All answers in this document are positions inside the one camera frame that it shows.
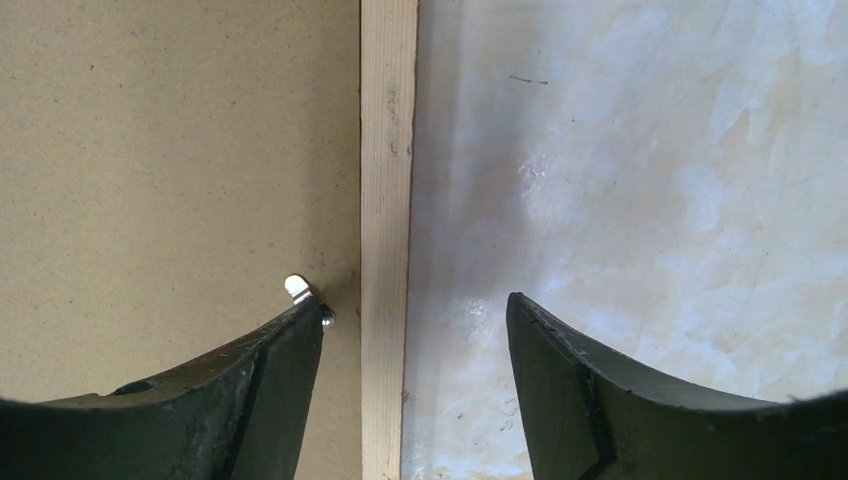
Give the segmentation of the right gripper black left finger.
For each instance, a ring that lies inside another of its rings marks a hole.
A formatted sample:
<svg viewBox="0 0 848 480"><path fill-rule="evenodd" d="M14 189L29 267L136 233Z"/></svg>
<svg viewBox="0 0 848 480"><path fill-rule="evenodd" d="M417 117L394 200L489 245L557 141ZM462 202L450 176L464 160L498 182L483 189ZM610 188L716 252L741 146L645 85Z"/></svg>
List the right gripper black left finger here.
<svg viewBox="0 0 848 480"><path fill-rule="evenodd" d="M290 479L322 353L324 307L108 395L1 403L5 479Z"/></svg>

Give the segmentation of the brown cardboard backing board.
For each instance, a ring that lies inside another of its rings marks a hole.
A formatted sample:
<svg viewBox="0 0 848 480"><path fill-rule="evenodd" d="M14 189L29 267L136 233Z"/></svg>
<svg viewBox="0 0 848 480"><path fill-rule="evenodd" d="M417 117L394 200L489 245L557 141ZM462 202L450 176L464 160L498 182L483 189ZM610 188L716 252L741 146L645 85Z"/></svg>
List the brown cardboard backing board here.
<svg viewBox="0 0 848 480"><path fill-rule="evenodd" d="M1 393L107 394L338 314L301 479L360 477L359 5L1 5Z"/></svg>

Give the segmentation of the wooden picture frame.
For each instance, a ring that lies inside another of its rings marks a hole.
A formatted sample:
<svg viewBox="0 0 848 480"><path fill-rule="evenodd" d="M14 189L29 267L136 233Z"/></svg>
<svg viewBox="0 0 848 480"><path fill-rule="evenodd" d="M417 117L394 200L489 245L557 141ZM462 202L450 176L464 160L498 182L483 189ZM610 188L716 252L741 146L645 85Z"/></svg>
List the wooden picture frame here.
<svg viewBox="0 0 848 480"><path fill-rule="evenodd" d="M401 476L419 4L361 4L362 476Z"/></svg>

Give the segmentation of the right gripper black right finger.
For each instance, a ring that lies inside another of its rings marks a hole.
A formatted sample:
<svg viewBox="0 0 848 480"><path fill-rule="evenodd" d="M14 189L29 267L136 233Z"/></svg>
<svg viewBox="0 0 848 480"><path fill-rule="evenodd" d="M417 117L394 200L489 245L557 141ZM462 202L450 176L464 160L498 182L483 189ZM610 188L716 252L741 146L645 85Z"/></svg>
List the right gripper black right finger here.
<svg viewBox="0 0 848 480"><path fill-rule="evenodd" d="M776 403L644 365L509 296L509 352L537 479L843 479L847 395Z"/></svg>

